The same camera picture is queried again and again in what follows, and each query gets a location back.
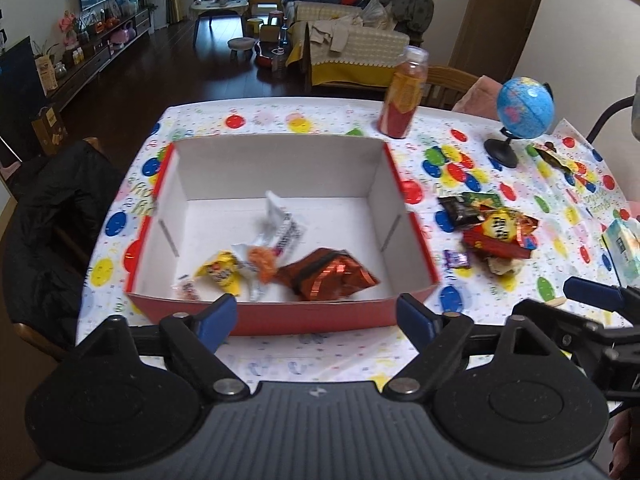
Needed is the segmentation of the sofa with yellow cover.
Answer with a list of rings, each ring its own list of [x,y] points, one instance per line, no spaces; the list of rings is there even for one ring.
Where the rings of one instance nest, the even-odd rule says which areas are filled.
[[[401,70],[424,79],[428,54],[400,32],[389,6],[376,0],[363,9],[344,4],[295,1],[288,5],[291,53],[313,86],[385,88]]]

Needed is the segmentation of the balloon pattern tablecloth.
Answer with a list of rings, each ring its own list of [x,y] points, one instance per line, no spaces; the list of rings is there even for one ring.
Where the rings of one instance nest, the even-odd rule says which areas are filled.
[[[602,235],[634,207],[571,124],[515,144],[518,166],[509,169],[484,149],[496,122],[422,108],[393,140],[376,131],[379,112],[368,101],[315,98],[169,107],[107,213],[78,336],[112,314],[142,325],[217,299],[220,287],[196,271],[213,261],[224,272],[231,249],[256,244],[275,197],[305,226],[288,261],[344,250],[378,284],[317,304],[276,283],[253,298],[243,283],[238,329],[218,356],[251,386],[386,382],[414,353],[395,324],[402,292],[499,324],[520,300],[559,304],[572,276],[616,282]],[[439,201],[468,193],[537,220],[534,251],[517,274],[492,274],[466,251]]]

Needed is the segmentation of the black jacket on chair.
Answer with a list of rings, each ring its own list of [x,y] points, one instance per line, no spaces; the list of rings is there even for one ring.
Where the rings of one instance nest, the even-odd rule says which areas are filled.
[[[89,260],[121,183],[122,173],[87,140],[27,168],[1,266],[12,323],[74,348]]]

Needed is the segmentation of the wooden stick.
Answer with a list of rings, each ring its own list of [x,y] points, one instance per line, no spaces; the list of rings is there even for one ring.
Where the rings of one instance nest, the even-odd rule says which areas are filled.
[[[566,298],[565,297],[555,297],[555,298],[546,300],[544,302],[544,304],[546,306],[555,307],[555,308],[559,307],[559,306],[562,306],[562,304],[565,304],[565,303],[566,303]]]

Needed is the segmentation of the white snack packet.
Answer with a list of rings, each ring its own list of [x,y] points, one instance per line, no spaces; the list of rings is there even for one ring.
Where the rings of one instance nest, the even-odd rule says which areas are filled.
[[[239,271],[248,281],[248,299],[258,301],[265,295],[267,285],[262,284],[256,269],[248,262],[247,251],[250,246],[265,246],[273,250],[277,257],[278,269],[291,255],[306,232],[306,224],[285,205],[285,200],[271,191],[266,192],[267,217],[262,232],[251,243],[233,244],[231,252],[239,263]]]

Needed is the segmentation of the tv console cabinet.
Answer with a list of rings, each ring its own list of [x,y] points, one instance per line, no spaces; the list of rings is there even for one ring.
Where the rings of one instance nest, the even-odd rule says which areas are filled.
[[[93,42],[82,47],[88,51],[85,59],[67,72],[58,82],[58,88],[48,93],[48,101],[62,110],[89,82],[99,77],[115,58],[137,40],[148,36],[150,29],[151,14],[144,9],[112,29],[101,32]]]

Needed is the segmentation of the shiny red foil snack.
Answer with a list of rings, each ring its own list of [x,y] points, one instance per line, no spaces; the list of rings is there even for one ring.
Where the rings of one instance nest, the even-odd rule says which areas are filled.
[[[281,266],[274,280],[300,300],[342,300],[380,284],[380,280],[346,250],[318,248],[303,259]]]

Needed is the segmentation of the black snack packet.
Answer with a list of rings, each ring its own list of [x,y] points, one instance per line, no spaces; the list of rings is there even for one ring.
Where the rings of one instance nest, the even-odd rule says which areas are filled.
[[[465,203],[462,197],[439,197],[438,202],[446,212],[449,222],[454,228],[476,226],[485,220],[484,214],[475,207]]]

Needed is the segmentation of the yellow snack packet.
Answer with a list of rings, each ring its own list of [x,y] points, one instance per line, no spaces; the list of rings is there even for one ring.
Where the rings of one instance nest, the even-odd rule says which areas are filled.
[[[225,294],[239,296],[241,275],[239,263],[230,250],[217,252],[195,271],[194,278],[210,278]]]

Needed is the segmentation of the opened wrapper near lamp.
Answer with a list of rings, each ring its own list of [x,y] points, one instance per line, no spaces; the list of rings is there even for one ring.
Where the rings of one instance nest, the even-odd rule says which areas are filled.
[[[554,169],[561,170],[563,174],[579,174],[576,162],[550,150],[548,146],[534,143],[533,149],[547,164]]]

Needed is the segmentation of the red chips bag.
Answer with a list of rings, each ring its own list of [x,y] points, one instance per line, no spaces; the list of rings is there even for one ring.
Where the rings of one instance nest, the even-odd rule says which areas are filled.
[[[488,257],[526,260],[538,247],[535,231],[539,222],[515,209],[484,208],[483,220],[465,229],[462,242]]]

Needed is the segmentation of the red white cardboard box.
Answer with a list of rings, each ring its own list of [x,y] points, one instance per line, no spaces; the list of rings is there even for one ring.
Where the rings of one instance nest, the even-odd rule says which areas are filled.
[[[438,276],[388,143],[236,134],[168,146],[127,296],[152,322],[222,294],[239,336],[389,326]]]

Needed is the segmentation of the green snack packet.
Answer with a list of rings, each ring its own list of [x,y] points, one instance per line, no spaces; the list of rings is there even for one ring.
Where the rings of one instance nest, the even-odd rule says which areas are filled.
[[[465,205],[477,209],[498,209],[503,206],[500,196],[496,193],[463,192],[462,200]]]

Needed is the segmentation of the coffee table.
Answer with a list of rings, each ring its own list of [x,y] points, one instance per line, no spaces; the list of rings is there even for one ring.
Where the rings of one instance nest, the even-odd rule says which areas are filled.
[[[240,18],[245,14],[250,6],[250,0],[198,0],[191,4],[190,10],[194,14],[194,29],[192,44],[196,46],[198,41],[198,31],[200,30],[200,21],[207,20],[209,22],[215,16],[227,15],[234,13]]]

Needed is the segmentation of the purple candy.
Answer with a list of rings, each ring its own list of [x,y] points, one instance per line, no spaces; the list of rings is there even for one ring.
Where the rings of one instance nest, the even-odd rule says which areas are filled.
[[[468,252],[457,252],[456,250],[445,249],[444,257],[448,269],[469,269],[471,267]]]

